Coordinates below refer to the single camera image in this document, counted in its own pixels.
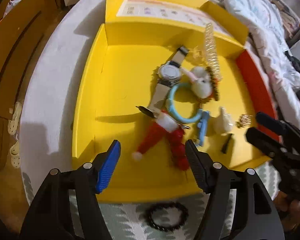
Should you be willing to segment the yellow cardboard box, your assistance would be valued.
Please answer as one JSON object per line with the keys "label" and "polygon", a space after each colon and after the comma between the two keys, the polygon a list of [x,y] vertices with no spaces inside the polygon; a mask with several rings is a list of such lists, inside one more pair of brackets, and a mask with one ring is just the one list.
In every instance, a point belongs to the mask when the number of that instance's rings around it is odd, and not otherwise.
{"label": "yellow cardboard box", "polygon": [[229,169],[267,161],[236,121],[277,118],[245,49],[247,26],[208,0],[106,0],[77,96],[75,168],[114,145],[97,180],[102,203],[199,192],[185,142]]}

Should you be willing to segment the leaf pattern bed sheet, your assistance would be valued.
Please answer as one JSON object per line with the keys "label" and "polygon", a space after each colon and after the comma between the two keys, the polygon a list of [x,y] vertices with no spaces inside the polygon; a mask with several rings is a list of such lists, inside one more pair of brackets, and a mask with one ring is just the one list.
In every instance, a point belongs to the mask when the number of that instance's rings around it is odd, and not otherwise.
{"label": "leaf pattern bed sheet", "polygon": [[[32,202],[52,168],[71,169],[72,124],[85,62],[100,25],[105,0],[80,0],[62,19],[41,53],[28,85],[20,122],[21,174]],[[180,198],[189,210],[186,224],[174,232],[150,228],[143,204],[101,204],[113,239],[193,239],[208,195]]]}

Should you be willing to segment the grey strap wrist watch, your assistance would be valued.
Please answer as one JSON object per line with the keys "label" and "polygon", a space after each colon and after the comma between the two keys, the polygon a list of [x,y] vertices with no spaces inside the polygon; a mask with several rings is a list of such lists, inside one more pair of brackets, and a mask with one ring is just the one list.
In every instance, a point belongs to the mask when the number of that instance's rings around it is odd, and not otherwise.
{"label": "grey strap wrist watch", "polygon": [[169,91],[181,80],[181,64],[188,53],[189,50],[185,46],[181,46],[167,62],[158,68],[158,81],[149,105],[137,107],[143,114],[150,118],[156,118],[159,115]]}

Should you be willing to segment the black bobby pin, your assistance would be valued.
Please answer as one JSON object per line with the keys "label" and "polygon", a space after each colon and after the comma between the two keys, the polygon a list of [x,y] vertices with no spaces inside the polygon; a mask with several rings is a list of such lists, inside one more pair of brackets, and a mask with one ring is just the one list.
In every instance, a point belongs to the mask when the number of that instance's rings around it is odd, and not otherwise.
{"label": "black bobby pin", "polygon": [[226,139],[226,141],[225,141],[225,143],[223,144],[222,149],[221,149],[221,152],[222,152],[223,154],[226,154],[226,153],[227,153],[228,146],[229,146],[229,144],[230,144],[230,140],[232,139],[232,136],[233,136],[232,133],[229,133],[229,134],[227,135],[227,139]]}

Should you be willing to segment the gold chain earrings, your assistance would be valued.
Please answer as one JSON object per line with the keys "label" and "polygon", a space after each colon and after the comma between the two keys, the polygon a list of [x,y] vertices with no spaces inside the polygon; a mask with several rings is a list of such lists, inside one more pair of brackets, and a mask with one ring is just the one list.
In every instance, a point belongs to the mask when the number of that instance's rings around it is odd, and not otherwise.
{"label": "gold chain earrings", "polygon": [[244,128],[251,125],[251,115],[249,114],[242,114],[239,119],[236,121],[237,128]]}

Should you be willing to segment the floral white duvet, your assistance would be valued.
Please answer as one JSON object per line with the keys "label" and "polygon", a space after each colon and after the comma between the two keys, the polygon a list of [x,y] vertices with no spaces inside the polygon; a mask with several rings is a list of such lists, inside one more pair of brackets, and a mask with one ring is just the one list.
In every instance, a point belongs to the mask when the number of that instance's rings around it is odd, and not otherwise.
{"label": "floral white duvet", "polygon": [[300,129],[300,73],[285,55],[289,48],[279,10],[269,0],[219,1],[248,27],[283,118]]}

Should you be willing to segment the wooden wardrobe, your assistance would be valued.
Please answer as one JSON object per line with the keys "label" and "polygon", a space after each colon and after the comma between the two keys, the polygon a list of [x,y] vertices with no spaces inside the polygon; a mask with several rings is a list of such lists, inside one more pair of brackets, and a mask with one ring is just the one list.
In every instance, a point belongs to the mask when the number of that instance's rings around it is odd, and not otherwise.
{"label": "wooden wardrobe", "polygon": [[0,0],[0,171],[8,154],[8,121],[29,61],[62,8],[62,0],[22,0],[3,18],[9,1]]}

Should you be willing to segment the red santa hat clip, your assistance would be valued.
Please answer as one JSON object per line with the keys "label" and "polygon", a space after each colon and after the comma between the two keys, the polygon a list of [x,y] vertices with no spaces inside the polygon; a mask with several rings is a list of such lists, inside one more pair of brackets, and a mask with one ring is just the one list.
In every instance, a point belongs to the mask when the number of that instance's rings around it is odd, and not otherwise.
{"label": "red santa hat clip", "polygon": [[168,140],[173,161],[182,163],[186,160],[183,136],[185,132],[166,111],[161,111],[147,130],[146,136],[139,144],[137,150],[132,153],[134,160],[140,160],[143,155],[154,147],[162,138]]}

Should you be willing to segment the light blue hair clip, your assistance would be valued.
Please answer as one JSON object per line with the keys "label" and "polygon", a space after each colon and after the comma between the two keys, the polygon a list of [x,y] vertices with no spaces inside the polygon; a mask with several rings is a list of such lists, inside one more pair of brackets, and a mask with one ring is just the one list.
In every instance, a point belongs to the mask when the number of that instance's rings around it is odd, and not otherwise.
{"label": "light blue hair clip", "polygon": [[197,124],[197,128],[198,128],[197,146],[200,147],[204,146],[204,140],[207,133],[209,118],[210,118],[210,112],[203,111],[202,117]]}

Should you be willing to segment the cream bow hair clip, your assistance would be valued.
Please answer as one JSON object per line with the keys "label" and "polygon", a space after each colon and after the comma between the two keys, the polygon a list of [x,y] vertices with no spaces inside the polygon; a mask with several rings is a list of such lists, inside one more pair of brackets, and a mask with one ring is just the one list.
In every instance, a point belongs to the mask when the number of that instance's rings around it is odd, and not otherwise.
{"label": "cream bow hair clip", "polygon": [[219,108],[219,116],[215,118],[213,128],[216,134],[230,133],[234,127],[231,115],[224,107]]}

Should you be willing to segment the pearl hair claw clip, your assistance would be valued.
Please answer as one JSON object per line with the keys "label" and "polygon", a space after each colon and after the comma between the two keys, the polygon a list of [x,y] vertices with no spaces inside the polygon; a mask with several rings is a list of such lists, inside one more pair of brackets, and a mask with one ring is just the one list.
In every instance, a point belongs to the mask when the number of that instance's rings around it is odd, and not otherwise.
{"label": "pearl hair claw clip", "polygon": [[204,46],[205,46],[205,59],[207,62],[207,66],[210,67],[213,78],[217,82],[220,82],[222,80],[222,75],[220,72],[220,65],[218,61],[215,37],[213,35],[212,23],[208,23],[205,27]]}

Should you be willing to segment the white plastic bag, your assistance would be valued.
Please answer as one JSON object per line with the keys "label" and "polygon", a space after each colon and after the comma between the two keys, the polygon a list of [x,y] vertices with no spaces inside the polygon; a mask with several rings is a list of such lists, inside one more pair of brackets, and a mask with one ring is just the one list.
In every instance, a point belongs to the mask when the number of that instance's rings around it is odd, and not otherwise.
{"label": "white plastic bag", "polygon": [[6,17],[6,15],[22,0],[10,0],[6,6],[5,12],[3,14],[3,18]]}

